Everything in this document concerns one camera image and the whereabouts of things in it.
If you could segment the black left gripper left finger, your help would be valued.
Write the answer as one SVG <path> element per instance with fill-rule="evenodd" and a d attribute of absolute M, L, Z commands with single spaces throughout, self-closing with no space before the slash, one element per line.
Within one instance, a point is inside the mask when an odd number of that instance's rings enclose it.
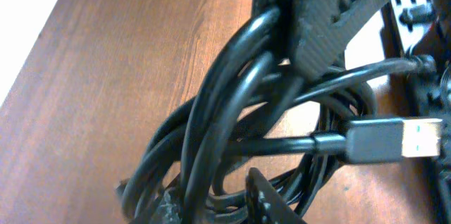
<path fill-rule="evenodd" d="M 181 224 L 180 210 L 180 193 L 176 188 L 170 188 L 130 224 Z"/>

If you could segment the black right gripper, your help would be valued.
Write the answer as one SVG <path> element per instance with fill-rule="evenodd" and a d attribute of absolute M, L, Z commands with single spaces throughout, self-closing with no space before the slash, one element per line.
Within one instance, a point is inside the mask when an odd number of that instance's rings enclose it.
<path fill-rule="evenodd" d="M 443 120 L 440 155 L 426 159 L 427 178 L 439 223 L 450 222 L 450 0 L 390 0 L 383 20 L 398 57 L 429 55 L 432 73 L 406 75 L 414 116 Z"/>

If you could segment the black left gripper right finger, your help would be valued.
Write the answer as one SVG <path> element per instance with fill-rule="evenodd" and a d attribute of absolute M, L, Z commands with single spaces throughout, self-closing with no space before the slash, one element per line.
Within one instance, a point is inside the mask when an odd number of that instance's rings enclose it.
<path fill-rule="evenodd" d="M 306 224 L 257 168 L 246 177 L 247 222 L 251 224 Z"/>

